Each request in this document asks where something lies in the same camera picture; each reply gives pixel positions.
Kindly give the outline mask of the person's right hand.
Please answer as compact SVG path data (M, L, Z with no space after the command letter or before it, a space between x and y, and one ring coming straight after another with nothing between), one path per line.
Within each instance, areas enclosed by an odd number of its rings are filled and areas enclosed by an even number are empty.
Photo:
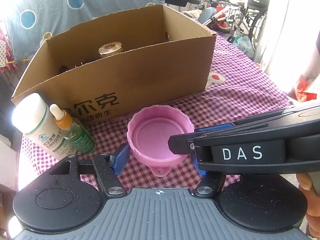
M296 178L299 182L299 189L302 191L308 202L308 209L306 213L306 219L309 225L309 231L313 237L319 238L320 233L320 200L319 196L313 187L312 180L306 173L296 174Z

